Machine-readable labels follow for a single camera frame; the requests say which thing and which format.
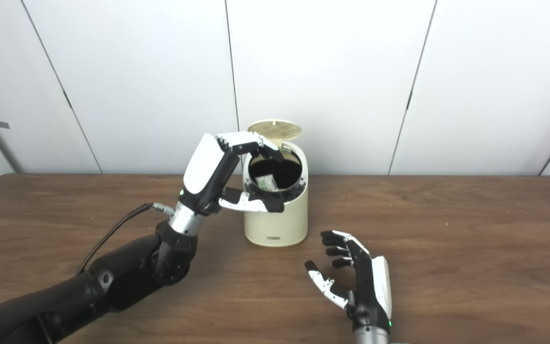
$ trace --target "black cable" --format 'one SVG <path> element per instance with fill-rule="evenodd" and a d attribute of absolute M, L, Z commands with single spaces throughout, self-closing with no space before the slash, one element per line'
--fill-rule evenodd
<path fill-rule="evenodd" d="M 90 261 L 90 259 L 95 255 L 96 251 L 105 244 L 105 242 L 120 228 L 126 221 L 130 220 L 133 217 L 136 217 L 137 215 L 143 213 L 144 211 L 150 209 L 154 203 L 146 203 L 142 206 L 138 207 L 137 209 L 131 211 L 128 213 L 125 217 L 122 218 L 122 220 L 118 221 L 117 224 L 115 224 L 112 229 L 109 230 L 109 232 L 101 239 L 99 242 L 90 250 L 88 255 L 86 255 L 85 259 L 82 261 L 82 264 L 78 267 L 78 270 L 76 271 L 76 276 L 78 276 L 81 272 L 84 271 L 86 268 L 86 265 Z"/>

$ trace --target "trash can lid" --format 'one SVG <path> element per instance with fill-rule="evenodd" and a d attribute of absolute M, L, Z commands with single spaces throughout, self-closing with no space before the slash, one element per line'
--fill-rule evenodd
<path fill-rule="evenodd" d="M 301 127 L 297 124 L 283 119 L 263 119 L 249 125 L 247 131 L 255 131 L 266 137 L 277 146 L 281 141 L 296 139 L 301 135 Z"/>

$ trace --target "robotic arm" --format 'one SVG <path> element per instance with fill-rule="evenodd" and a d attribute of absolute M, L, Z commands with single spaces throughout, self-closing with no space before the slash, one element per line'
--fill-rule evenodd
<path fill-rule="evenodd" d="M 225 187 L 240 161 L 238 155 L 247 153 L 278 161 L 284 158 L 277 146 L 257 133 L 205 134 L 186 169 L 175 209 L 144 204 L 115 228 L 150 208 L 170 219 L 161 222 L 154 235 L 94 260 L 88 270 L 84 270 L 86 259 L 78 274 L 63 283 L 0 303 L 0 344 L 59 342 L 108 312 L 128 309 L 162 286 L 181 281 L 196 253 L 203 220 L 222 207 L 281 213 L 281 199 Z"/>
<path fill-rule="evenodd" d="M 335 305 L 345 309 L 353 323 L 356 344 L 388 344 L 391 327 L 391 290 L 385 257 L 370 257 L 369 251 L 354 236 L 340 231 L 321 232 L 328 256 L 342 256 L 332 266 L 351 266 L 356 270 L 356 292 L 322 274 L 313 261 L 305 268 L 319 291 Z"/>

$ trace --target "cable connector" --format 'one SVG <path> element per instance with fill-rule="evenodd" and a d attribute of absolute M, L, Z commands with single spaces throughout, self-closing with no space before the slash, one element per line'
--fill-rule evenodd
<path fill-rule="evenodd" d="M 172 217 L 175 214 L 175 208 L 161 203 L 152 203 L 152 208 L 156 211 L 160 211 L 161 213 L 166 214 L 169 217 Z"/>

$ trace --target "cream trash can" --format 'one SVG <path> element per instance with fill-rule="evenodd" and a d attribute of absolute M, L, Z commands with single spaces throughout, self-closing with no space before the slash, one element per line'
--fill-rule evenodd
<path fill-rule="evenodd" d="M 281 148 L 284 161 L 247 154 L 243 164 L 243 189 L 284 200 L 283 213 L 244 213 L 245 236 L 257 245 L 283 247 L 298 244 L 308 229 L 308 168 L 303 151 L 292 140 L 301 127 L 280 119 L 254 122 L 247 131 L 263 135 Z"/>

